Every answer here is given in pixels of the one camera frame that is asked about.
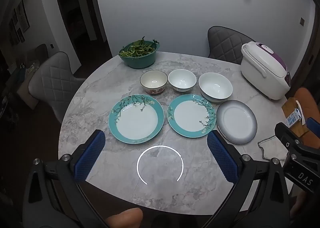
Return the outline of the person's left hand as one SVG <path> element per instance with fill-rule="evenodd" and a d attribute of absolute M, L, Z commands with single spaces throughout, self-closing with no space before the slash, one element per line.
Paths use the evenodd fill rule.
<path fill-rule="evenodd" d="M 137 207 L 110 216 L 105 221 L 112 228 L 134 228 L 140 227 L 142 220 L 143 211 Z"/>

